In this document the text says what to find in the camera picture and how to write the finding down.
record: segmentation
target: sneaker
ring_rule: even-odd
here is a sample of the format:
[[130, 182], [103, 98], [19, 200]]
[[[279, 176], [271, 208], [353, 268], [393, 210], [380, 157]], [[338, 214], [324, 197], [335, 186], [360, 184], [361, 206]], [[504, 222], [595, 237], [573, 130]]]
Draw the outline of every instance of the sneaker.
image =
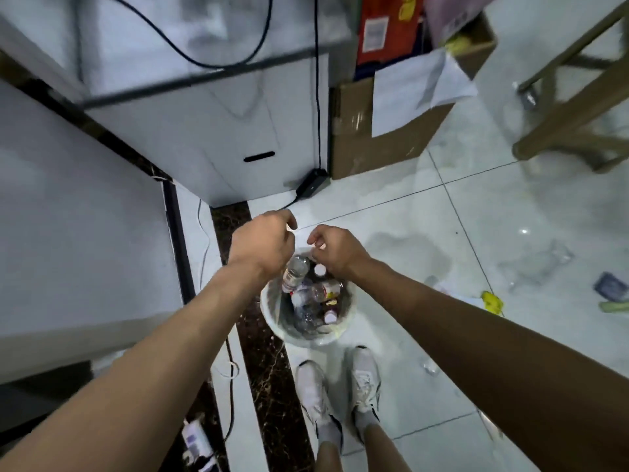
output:
[[373, 354], [366, 346], [352, 351], [352, 417], [356, 412], [373, 412], [378, 418], [380, 372]]
[[341, 423], [332, 413], [325, 375], [318, 364], [308, 359], [297, 367], [295, 388], [301, 407], [317, 429], [317, 436], [322, 424], [333, 422], [341, 430]]

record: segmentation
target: blue object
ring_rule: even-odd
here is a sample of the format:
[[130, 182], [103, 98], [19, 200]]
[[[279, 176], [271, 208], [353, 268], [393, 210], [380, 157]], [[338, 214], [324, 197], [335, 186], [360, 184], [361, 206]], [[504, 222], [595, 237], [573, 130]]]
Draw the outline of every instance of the blue object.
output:
[[609, 272], [603, 272], [598, 281], [594, 284], [594, 289], [603, 298], [609, 301], [622, 301], [629, 290], [624, 282], [613, 276]]

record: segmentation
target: right hand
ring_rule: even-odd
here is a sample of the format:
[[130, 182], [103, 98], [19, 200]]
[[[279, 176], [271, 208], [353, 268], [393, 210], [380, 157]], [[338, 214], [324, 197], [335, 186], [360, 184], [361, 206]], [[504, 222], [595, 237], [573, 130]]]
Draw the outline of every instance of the right hand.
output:
[[340, 279], [352, 279], [352, 269], [371, 257], [349, 230], [318, 225], [308, 237], [312, 258]]

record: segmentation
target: white cabinet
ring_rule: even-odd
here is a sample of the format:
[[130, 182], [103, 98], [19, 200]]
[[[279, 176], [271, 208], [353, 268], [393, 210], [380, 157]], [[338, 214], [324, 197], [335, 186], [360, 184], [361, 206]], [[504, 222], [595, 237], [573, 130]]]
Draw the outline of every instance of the white cabinet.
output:
[[[210, 205], [255, 199], [294, 189], [318, 167], [314, 61], [307, 58], [87, 113]], [[324, 55], [319, 59], [323, 168], [328, 158], [327, 73]], [[250, 159], [265, 153], [273, 155]]]

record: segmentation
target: sock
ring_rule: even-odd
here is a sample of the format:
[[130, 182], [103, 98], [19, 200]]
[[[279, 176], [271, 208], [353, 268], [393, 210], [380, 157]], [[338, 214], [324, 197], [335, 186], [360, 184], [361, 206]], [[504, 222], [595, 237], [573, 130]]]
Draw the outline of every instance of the sock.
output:
[[370, 424], [380, 424], [380, 419], [378, 419], [373, 409], [367, 412], [359, 412], [354, 408], [352, 411], [352, 419], [358, 430], [359, 439], [363, 443], [365, 442], [365, 429], [367, 426]]
[[318, 421], [315, 425], [316, 436], [319, 438], [319, 444], [332, 443], [341, 453], [343, 448], [343, 429], [341, 423], [333, 415], [328, 416], [329, 421]]

